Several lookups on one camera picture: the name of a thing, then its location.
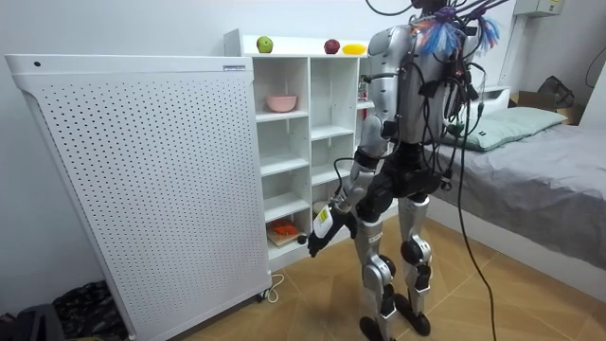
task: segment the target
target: gray bed sheet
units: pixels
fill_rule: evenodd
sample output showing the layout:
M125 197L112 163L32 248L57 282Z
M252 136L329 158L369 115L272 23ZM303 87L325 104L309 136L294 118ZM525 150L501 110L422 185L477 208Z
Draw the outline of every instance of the gray bed sheet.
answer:
M442 146L445 164L452 148ZM434 195L456 205L453 190ZM462 208L606 270L606 132L559 125L488 153L465 153Z

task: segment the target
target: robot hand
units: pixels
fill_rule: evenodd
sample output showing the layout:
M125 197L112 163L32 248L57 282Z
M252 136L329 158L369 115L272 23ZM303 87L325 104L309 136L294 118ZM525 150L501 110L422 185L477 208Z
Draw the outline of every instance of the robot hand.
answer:
M315 257L318 251L325 248L343 225L349 229L351 238L355 239L357 224L353 214L339 211L334 203L324 206L313 220L313 231L307 240L310 255Z

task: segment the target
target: bed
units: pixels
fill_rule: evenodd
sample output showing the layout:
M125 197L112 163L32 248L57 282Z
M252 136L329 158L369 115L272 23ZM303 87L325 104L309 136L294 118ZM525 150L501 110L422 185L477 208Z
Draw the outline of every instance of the bed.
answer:
M471 237L606 300L604 146L606 135L558 125L491 152L466 152L462 208ZM451 155L451 147L440 148L442 163ZM434 193L429 213L455 229L459 169L457 153L454 189ZM576 269L562 269L570 266Z

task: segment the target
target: orange object on shelf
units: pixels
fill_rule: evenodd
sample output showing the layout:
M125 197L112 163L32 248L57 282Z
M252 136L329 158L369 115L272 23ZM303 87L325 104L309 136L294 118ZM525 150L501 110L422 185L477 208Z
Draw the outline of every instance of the orange object on shelf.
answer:
M288 219L274 220L269 223L269 226L280 236L293 236L298 234L294 227L294 223Z

